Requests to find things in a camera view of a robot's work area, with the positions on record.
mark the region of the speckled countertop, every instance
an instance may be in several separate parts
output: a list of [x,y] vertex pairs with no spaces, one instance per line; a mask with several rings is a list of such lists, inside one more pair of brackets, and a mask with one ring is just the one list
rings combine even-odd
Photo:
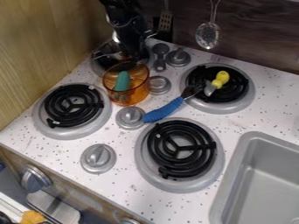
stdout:
[[[149,41],[150,46],[155,43],[156,40]],[[239,137],[248,131],[262,131],[298,144],[299,76],[190,48],[186,51],[192,56],[190,65],[181,68],[168,66],[161,73],[170,79],[171,91],[162,96],[150,95],[139,107],[148,112],[179,96],[180,75],[186,69],[206,62],[225,63],[238,67],[252,78],[256,89],[254,102],[231,115],[206,114],[185,104],[173,117],[187,117],[212,129],[225,149],[226,167]],[[72,82],[94,84],[97,78],[90,68],[89,59],[86,59],[57,85]],[[135,142],[146,125],[134,131],[119,129],[115,115],[120,109],[113,105],[111,118],[92,135],[58,141],[35,129],[30,107],[1,132],[0,143],[148,221],[158,224],[210,223],[209,209],[221,178],[202,191],[188,194],[164,192],[150,185],[140,175],[134,161]],[[92,175],[81,168],[80,155],[91,144],[108,144],[115,149],[117,162],[112,170]]]

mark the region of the knob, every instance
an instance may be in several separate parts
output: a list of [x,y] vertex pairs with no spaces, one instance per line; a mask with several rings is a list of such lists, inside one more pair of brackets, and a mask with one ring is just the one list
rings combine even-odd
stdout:
[[172,67],[184,67],[191,62],[191,56],[182,47],[172,51],[166,56],[166,63]]
[[42,188],[52,185],[52,181],[37,167],[28,164],[24,168],[24,174],[21,180],[21,186],[28,193],[35,193]]
[[129,218],[122,218],[121,224],[140,224],[140,222]]
[[106,144],[94,144],[88,147],[80,158],[83,169],[93,174],[109,171],[115,162],[115,151]]
[[143,115],[145,112],[138,107],[121,109],[116,115],[116,123],[125,130],[137,130],[144,125]]

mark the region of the gray sink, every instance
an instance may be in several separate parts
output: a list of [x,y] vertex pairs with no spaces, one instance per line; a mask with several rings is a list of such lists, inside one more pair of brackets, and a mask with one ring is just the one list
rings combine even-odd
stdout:
[[243,135],[210,210],[211,224],[299,224],[299,146]]

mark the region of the blue spatula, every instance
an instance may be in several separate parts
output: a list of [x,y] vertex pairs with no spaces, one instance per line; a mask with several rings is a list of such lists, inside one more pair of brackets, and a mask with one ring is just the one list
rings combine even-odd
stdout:
[[204,89],[203,86],[188,86],[181,96],[178,98],[174,99],[173,101],[169,102],[165,106],[154,109],[150,111],[149,113],[145,114],[143,116],[143,122],[144,123],[155,123],[166,116],[169,116],[172,114],[176,109],[178,109],[182,104],[183,101],[193,97],[194,95],[198,94],[200,91]]

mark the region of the orange cup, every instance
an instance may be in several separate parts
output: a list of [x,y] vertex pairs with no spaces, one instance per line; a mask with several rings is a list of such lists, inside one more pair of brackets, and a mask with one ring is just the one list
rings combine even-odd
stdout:
[[[119,72],[127,71],[130,76],[129,89],[115,91]],[[142,62],[126,61],[110,67],[103,76],[103,85],[110,99],[118,105],[130,106],[144,100],[150,93],[150,70]]]

